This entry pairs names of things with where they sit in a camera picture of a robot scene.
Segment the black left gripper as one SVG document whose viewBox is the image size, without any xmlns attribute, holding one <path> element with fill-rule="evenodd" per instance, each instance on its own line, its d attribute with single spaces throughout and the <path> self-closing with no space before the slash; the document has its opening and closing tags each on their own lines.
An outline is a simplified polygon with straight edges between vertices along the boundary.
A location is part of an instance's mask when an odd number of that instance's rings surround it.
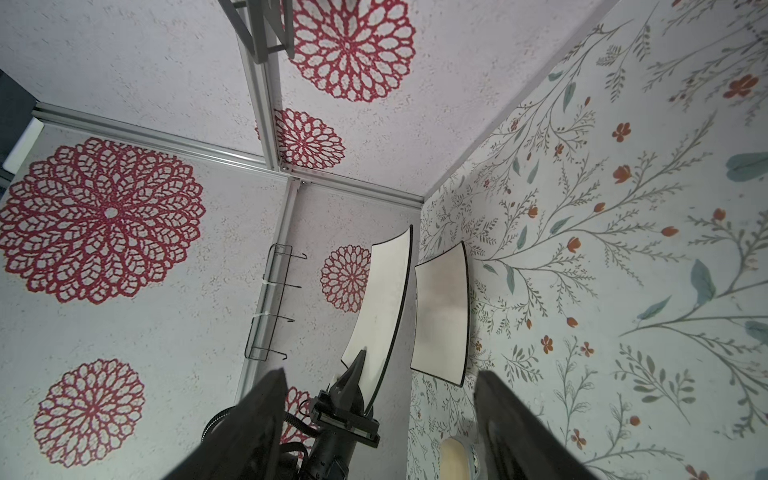
<svg viewBox="0 0 768 480">
<path fill-rule="evenodd" d="M 349 479 L 357 445 L 378 447 L 380 424 L 371 413 L 364 413 L 359 386 L 365 358 L 366 351 L 360 350 L 332 386 L 332 395 L 321 390 L 310 402 L 310 417 L 318 433 L 302 462 L 300 479 Z"/>
</svg>

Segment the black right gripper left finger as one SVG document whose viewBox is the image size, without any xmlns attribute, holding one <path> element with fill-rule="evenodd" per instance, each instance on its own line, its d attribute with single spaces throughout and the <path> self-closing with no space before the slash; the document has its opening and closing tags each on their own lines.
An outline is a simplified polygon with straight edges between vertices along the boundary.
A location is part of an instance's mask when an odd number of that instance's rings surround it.
<svg viewBox="0 0 768 480">
<path fill-rule="evenodd" d="M 275 479 L 288 391 L 285 371 L 268 372 L 167 479 Z"/>
</svg>

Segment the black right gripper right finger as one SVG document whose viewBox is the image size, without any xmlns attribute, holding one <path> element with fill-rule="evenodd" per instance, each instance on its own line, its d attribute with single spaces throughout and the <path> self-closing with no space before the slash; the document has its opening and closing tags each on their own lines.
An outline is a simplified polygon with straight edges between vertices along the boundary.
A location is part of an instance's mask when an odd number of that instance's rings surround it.
<svg viewBox="0 0 768 480">
<path fill-rule="evenodd" d="M 496 373 L 478 373 L 474 405 L 489 479 L 593 480 Z"/>
</svg>

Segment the white square plate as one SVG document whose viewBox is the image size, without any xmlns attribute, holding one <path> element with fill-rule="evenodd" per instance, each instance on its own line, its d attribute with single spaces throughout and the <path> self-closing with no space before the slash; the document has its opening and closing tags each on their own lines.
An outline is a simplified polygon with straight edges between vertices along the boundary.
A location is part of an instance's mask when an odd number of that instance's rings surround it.
<svg viewBox="0 0 768 480">
<path fill-rule="evenodd" d="M 380 390 L 403 316 L 411 269 L 413 228 L 372 246 L 363 302 L 341 356 L 349 367 L 358 353 L 365 360 L 358 386 L 364 411 L 370 412 Z"/>
<path fill-rule="evenodd" d="M 415 267 L 416 330 L 411 369 L 461 387 L 470 336 L 464 242 Z"/>
</svg>

